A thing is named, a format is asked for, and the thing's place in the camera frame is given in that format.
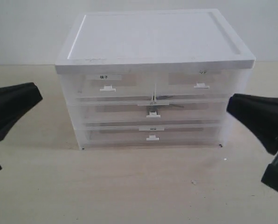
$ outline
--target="drawer front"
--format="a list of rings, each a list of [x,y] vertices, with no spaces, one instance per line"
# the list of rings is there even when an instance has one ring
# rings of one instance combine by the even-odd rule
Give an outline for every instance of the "drawer front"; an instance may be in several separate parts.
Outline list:
[[[103,122],[158,122],[217,119],[226,114],[227,102],[178,103],[158,100],[158,105],[82,105],[68,106],[75,129]]]
[[[136,142],[190,142],[217,140],[220,127],[153,127],[155,131],[137,129],[75,130],[79,145],[120,144]]]
[[[240,92],[250,70],[203,70],[158,74],[157,95]]]
[[[155,86],[154,74],[92,74],[60,75],[67,103],[82,98],[152,97]]]

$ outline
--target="beige table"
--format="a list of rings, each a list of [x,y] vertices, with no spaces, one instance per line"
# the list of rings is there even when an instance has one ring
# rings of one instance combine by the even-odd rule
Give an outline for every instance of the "beige table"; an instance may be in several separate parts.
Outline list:
[[[54,67],[0,66],[0,86],[29,81],[44,100],[0,143],[0,224],[278,224],[273,157],[238,122],[224,148],[81,152]],[[246,92],[278,97],[278,62]]]

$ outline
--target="white drawer handle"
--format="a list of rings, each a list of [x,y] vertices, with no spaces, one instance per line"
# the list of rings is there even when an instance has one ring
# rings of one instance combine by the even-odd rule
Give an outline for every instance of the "white drawer handle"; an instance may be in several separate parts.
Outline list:
[[[105,85],[102,89],[100,89],[101,92],[116,92],[115,88],[112,88],[112,85]]]
[[[149,138],[146,138],[146,141],[159,141],[160,138],[157,138],[155,135],[150,135]]]
[[[157,114],[157,112],[149,112],[149,115],[146,116],[147,118],[160,118],[161,115]]]
[[[197,83],[194,86],[194,89],[209,89],[209,85],[205,85],[204,83]]]

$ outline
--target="white wall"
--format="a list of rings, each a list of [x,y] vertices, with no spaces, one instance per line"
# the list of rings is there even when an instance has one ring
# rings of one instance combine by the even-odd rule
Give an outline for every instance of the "white wall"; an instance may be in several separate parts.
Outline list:
[[[278,60],[278,0],[0,0],[0,64],[53,64],[86,11],[218,8],[258,60]]]

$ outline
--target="storage drawer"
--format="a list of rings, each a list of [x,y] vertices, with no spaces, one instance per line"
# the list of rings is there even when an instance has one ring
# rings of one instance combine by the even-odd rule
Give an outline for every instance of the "storage drawer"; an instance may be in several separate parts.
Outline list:
[[[155,86],[153,74],[91,74],[60,75],[67,103],[80,98],[148,96],[152,97]]]
[[[136,142],[182,142],[217,139],[217,124],[179,126],[113,127],[104,130],[75,130],[79,145],[119,144]]]
[[[158,100],[156,105],[150,101],[103,102],[105,105],[68,106],[75,129],[89,123],[142,122],[142,121],[180,121],[198,119],[222,119],[226,113],[227,101]]]
[[[250,70],[202,70],[158,74],[157,95],[213,94],[240,92]]]

